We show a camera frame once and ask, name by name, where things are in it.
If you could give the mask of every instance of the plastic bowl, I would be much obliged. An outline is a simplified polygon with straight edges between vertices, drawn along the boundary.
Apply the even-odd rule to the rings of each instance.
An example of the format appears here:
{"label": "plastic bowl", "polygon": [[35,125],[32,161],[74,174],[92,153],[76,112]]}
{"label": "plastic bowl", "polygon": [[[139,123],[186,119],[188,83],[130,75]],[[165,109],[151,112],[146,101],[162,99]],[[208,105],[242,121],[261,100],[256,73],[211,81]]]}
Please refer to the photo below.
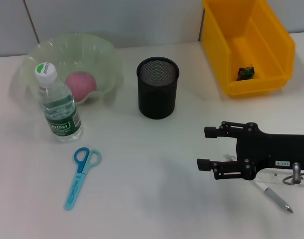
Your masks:
{"label": "plastic bowl", "polygon": [[88,72],[96,79],[97,90],[77,102],[79,104],[112,90],[122,73],[122,61],[110,42],[87,33],[64,34],[40,43],[24,59],[19,82],[27,84],[36,99],[39,83],[34,69],[42,62],[54,64],[62,81],[75,71]]}

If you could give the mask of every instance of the mesh pencil cup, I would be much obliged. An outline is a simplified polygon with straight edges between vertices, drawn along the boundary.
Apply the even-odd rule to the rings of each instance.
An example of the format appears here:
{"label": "mesh pencil cup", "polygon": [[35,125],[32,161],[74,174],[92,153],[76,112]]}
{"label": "mesh pencil cup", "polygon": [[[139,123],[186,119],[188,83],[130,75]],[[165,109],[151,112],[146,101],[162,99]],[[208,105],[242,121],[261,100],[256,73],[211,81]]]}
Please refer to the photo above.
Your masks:
{"label": "mesh pencil cup", "polygon": [[154,120],[168,117],[175,107],[178,66],[164,57],[151,57],[137,68],[139,109]]}

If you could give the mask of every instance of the scissors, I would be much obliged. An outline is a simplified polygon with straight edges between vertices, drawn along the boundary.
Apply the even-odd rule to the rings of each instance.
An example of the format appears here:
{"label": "scissors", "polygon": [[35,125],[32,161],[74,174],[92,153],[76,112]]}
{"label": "scissors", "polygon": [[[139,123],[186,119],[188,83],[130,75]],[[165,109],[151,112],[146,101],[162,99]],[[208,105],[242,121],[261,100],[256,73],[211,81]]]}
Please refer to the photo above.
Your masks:
{"label": "scissors", "polygon": [[[80,153],[81,151],[86,152],[86,155],[84,156],[84,159],[82,161],[78,160],[77,158],[78,153]],[[98,155],[98,159],[94,163],[90,163],[92,154]],[[97,166],[101,162],[102,156],[101,153],[97,150],[90,151],[90,149],[82,147],[74,153],[74,160],[78,163],[78,169],[74,181],[71,185],[70,193],[68,195],[67,202],[65,205],[65,209],[68,211],[73,209],[73,206],[76,203],[77,197],[83,185],[83,181],[86,178],[89,169],[91,167]]]}

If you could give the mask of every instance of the yellow storage bin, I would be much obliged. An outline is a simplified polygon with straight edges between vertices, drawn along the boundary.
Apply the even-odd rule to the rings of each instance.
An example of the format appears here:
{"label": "yellow storage bin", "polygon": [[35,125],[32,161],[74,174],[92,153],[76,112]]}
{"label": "yellow storage bin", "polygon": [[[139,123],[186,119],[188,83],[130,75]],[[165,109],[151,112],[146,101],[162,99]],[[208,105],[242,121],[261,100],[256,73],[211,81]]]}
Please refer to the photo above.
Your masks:
{"label": "yellow storage bin", "polygon": [[[203,0],[202,45],[230,96],[280,89],[293,75],[295,43],[265,0]],[[236,81],[240,67],[254,78]]]}

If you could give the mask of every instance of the pen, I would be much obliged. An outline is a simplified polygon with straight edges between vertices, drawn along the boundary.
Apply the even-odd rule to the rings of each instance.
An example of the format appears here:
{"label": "pen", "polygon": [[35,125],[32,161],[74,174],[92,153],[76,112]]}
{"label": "pen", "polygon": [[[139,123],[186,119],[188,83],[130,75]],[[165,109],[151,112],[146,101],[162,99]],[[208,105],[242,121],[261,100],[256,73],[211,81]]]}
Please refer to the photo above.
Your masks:
{"label": "pen", "polygon": [[[237,160],[234,156],[231,155],[225,155],[224,156],[226,159],[229,161],[235,161]],[[284,199],[282,199],[280,196],[278,196],[277,193],[275,193],[270,187],[268,187],[265,183],[263,182],[258,182],[256,180],[252,181],[257,187],[259,187],[270,199],[272,199],[280,208],[283,210],[294,213],[290,206],[285,202]]]}

